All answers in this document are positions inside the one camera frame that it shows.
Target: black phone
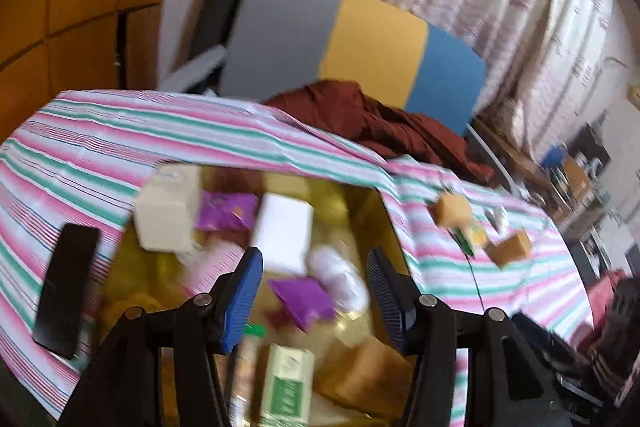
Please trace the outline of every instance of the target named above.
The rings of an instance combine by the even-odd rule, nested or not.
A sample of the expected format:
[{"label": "black phone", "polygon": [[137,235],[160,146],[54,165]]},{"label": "black phone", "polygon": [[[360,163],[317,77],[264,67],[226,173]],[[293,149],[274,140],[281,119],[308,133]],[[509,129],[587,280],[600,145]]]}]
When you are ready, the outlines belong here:
[{"label": "black phone", "polygon": [[42,284],[33,340],[68,360],[78,347],[84,289],[98,241],[99,229],[66,223]]}]

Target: gray yellow blue chair back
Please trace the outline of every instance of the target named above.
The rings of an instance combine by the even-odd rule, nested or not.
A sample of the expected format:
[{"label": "gray yellow blue chair back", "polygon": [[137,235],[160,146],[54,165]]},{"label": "gray yellow blue chair back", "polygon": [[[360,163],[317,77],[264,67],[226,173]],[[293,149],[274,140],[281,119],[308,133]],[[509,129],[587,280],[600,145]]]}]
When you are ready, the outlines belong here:
[{"label": "gray yellow blue chair back", "polygon": [[379,0],[242,0],[220,95],[264,101],[316,80],[352,80],[463,135],[484,78],[464,42]]}]

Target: brown cloth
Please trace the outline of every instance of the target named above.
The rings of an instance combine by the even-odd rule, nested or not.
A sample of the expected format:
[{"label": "brown cloth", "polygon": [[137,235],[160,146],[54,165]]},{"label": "brown cloth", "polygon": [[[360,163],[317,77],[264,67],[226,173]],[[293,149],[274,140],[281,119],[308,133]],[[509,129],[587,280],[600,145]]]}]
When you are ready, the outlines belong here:
[{"label": "brown cloth", "polygon": [[373,149],[383,158],[408,154],[479,184],[486,184],[494,172],[488,165],[470,161],[465,140],[440,122],[387,107],[364,95],[356,82],[323,80],[279,94],[265,104]]}]

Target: beige box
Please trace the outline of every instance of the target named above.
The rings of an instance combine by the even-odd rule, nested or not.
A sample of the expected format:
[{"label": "beige box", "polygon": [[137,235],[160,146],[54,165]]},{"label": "beige box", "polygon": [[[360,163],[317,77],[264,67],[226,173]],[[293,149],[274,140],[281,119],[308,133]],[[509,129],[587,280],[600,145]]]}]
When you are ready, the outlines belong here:
[{"label": "beige box", "polygon": [[140,246],[175,253],[191,251],[201,187],[200,166],[162,165],[134,201],[133,221]]},{"label": "beige box", "polygon": [[260,427],[305,427],[309,421],[314,356],[272,344],[264,378]]}]

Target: small brown box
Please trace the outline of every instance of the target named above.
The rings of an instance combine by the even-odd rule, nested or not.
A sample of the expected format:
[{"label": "small brown box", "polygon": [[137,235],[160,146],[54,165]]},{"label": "small brown box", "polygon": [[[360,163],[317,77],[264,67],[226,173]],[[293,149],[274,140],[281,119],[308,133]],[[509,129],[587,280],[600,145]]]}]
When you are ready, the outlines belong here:
[{"label": "small brown box", "polygon": [[518,230],[498,245],[487,245],[484,251],[498,267],[503,268],[511,261],[526,259],[531,252],[531,242],[527,232]]},{"label": "small brown box", "polygon": [[439,227],[464,227],[473,220],[471,205],[462,194],[443,192],[433,205],[433,219]]},{"label": "small brown box", "polygon": [[323,368],[315,390],[347,409],[397,420],[409,396],[412,365],[370,336]]}]

